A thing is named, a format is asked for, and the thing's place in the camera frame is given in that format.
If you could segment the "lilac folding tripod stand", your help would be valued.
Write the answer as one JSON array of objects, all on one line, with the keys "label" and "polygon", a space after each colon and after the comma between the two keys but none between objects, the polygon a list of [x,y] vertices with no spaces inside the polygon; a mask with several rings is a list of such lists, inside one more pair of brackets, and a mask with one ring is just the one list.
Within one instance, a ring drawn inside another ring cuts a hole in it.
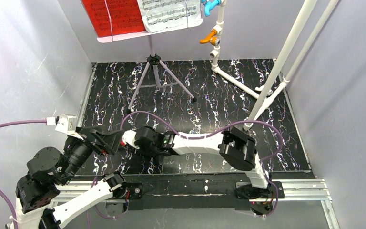
[{"label": "lilac folding tripod stand", "polygon": [[[188,88],[177,78],[177,76],[167,67],[167,65],[162,61],[161,57],[155,53],[155,48],[153,45],[153,39],[151,35],[148,35],[148,41],[149,41],[149,48],[150,48],[150,55],[147,57],[146,65],[144,67],[144,71],[141,74],[141,77],[139,78],[139,81],[137,83],[137,86],[135,88],[135,91],[132,95],[132,98],[130,100],[130,103],[128,104],[128,108],[126,110],[127,114],[132,113],[132,106],[135,102],[135,99],[139,93],[139,90],[141,88],[150,88],[150,87],[156,87],[158,89],[165,88],[165,87],[171,87],[174,85],[179,85],[191,98],[192,103],[197,102],[197,98],[188,90]],[[166,70],[166,72],[173,78],[173,83],[163,84],[161,85],[160,80],[160,71],[159,71],[159,65]],[[150,70],[153,71],[154,77],[155,77],[155,84],[149,84],[149,85],[143,85],[144,78],[147,74],[149,74]]]}]

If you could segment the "lilac perforated music desk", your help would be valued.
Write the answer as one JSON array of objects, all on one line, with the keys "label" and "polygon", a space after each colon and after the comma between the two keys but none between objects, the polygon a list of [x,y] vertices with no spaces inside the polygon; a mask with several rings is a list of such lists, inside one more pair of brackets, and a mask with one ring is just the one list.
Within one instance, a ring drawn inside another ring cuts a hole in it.
[{"label": "lilac perforated music desk", "polygon": [[199,0],[99,0],[90,8],[100,43],[197,27],[203,22]]}]

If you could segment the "red sheet music page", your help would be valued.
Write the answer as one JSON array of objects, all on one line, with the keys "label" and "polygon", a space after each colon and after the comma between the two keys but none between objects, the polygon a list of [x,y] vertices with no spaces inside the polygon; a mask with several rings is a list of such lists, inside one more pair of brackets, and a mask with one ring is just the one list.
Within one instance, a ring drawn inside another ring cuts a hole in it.
[{"label": "red sheet music page", "polygon": [[99,38],[145,31],[136,0],[82,0]]}]

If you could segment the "white sheet music page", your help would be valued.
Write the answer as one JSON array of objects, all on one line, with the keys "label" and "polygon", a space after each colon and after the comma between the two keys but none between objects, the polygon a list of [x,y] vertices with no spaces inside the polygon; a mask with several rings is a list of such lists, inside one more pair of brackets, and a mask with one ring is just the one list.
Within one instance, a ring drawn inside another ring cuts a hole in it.
[{"label": "white sheet music page", "polygon": [[148,33],[185,29],[202,24],[199,0],[137,0]]}]

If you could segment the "black microphone desk stand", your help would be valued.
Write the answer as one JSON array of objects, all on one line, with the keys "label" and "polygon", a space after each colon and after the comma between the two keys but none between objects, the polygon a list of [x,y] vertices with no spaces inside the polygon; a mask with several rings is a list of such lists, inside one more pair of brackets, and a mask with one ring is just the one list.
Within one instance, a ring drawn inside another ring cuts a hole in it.
[{"label": "black microphone desk stand", "polygon": [[163,155],[154,155],[150,157],[150,165],[152,167],[162,167],[164,161]]}]

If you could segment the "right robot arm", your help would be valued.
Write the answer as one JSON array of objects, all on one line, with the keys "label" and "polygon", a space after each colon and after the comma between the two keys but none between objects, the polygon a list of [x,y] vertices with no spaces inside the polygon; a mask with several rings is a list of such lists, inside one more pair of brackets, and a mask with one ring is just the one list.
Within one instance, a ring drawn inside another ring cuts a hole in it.
[{"label": "right robot arm", "polygon": [[186,155],[191,153],[219,155],[231,167],[244,172],[248,185],[237,189],[244,199],[271,198],[270,176],[263,169],[256,149],[256,141],[236,127],[211,134],[188,134],[168,131],[160,133],[145,126],[129,130],[123,141],[140,154],[152,158]]}]

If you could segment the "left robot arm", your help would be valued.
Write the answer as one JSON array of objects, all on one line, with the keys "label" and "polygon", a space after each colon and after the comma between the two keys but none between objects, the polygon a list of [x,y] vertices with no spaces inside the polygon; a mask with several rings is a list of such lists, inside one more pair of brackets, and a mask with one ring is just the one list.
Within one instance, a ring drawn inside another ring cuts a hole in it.
[{"label": "left robot arm", "polygon": [[49,204],[75,177],[92,153],[114,155],[125,130],[103,132],[100,126],[78,127],[68,135],[64,151],[44,147],[27,162],[28,173],[16,186],[16,208],[7,229],[63,229],[81,213],[110,198],[126,193],[125,178],[119,172],[103,175],[91,189],[61,206]]}]

